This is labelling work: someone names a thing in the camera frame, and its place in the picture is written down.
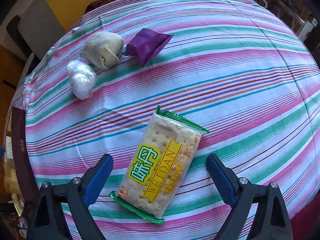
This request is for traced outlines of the purple snack packet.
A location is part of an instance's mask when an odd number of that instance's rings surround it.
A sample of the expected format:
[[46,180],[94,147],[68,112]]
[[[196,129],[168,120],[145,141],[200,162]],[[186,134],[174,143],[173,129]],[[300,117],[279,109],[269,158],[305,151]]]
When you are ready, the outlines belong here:
[[161,52],[172,38],[173,35],[143,28],[126,45],[123,55],[137,57],[140,65],[144,67],[151,59]]

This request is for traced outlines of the grey yellow blue sofa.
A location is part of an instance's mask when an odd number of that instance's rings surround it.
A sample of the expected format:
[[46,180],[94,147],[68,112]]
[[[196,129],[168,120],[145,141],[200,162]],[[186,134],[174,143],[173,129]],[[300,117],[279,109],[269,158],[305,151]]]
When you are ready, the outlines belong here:
[[42,59],[95,1],[17,0],[1,23],[1,45],[22,59]]

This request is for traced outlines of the Weidan cracker packet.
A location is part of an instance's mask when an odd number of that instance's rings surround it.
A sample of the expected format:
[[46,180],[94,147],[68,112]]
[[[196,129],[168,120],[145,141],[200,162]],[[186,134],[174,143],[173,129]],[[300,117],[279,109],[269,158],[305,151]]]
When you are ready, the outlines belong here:
[[209,131],[158,106],[153,113],[118,191],[110,197],[140,218],[163,225],[163,215],[184,180]]

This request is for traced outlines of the white plastic bag ball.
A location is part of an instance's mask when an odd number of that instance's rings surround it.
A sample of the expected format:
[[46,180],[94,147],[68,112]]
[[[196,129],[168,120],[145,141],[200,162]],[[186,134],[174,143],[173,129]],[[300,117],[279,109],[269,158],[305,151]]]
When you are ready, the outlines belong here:
[[92,95],[97,75],[88,64],[73,60],[67,65],[69,82],[73,94],[80,100],[85,100]]

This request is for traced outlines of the striped bed sheet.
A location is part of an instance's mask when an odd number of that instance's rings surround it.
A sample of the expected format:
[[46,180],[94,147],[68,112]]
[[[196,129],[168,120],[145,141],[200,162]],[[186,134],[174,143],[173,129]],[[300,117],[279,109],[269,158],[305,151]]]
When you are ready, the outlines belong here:
[[[172,35],[145,67],[122,57],[77,99],[69,61],[96,31],[129,42],[143,28]],[[119,0],[84,15],[12,100],[26,117],[38,185],[69,182],[104,153],[114,168],[89,210],[107,239],[212,239],[230,208],[205,162],[210,153],[252,183],[278,183],[290,217],[319,191],[319,67],[279,18],[250,0]],[[117,190],[157,106],[208,129],[162,226],[122,208]]]

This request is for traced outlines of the gold metal tin box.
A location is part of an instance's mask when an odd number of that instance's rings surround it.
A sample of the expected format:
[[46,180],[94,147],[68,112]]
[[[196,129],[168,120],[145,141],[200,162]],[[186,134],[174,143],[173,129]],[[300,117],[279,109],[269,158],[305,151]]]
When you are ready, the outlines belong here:
[[23,216],[35,206],[39,192],[27,152],[24,110],[12,107],[4,135],[4,188]]

